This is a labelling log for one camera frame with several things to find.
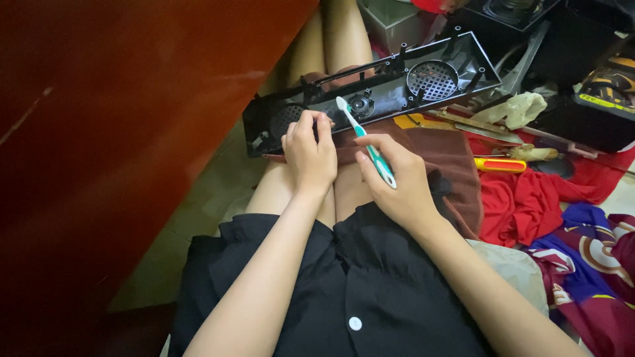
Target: circular cutout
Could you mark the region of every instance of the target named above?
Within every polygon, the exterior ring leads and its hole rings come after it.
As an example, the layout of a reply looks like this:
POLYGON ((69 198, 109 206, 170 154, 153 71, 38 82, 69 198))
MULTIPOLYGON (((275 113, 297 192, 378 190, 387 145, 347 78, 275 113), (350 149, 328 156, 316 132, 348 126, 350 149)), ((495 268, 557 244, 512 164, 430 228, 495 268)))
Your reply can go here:
POLYGON ((426 87, 424 100, 441 100, 454 94, 458 85, 458 74, 449 64, 430 60, 415 65, 406 77, 408 89, 417 95, 421 86, 426 87))
POLYGON ((304 107, 298 104, 289 104, 280 109, 269 123, 269 131, 274 138, 280 140, 286 134, 289 124, 300 120, 304 107))

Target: red fabric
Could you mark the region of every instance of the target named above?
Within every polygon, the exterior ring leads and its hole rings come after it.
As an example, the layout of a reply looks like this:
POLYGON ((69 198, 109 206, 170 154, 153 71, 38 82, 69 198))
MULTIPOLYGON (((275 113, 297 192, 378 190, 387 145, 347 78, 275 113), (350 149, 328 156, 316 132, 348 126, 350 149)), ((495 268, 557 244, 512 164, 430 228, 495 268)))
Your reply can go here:
MULTIPOLYGON (((526 143, 535 139, 530 134, 517 134, 526 143)), ((482 136, 467 132, 465 135, 475 155, 491 154, 491 149, 479 142, 482 136)), ((599 161, 622 168, 628 168, 634 159, 635 149, 598 156, 599 161)), ((517 242, 529 245, 562 224, 560 201, 601 203, 624 175, 584 158, 576 159, 573 164, 575 174, 570 180, 530 168, 520 174, 480 172, 485 216, 479 237, 508 247, 517 242)))

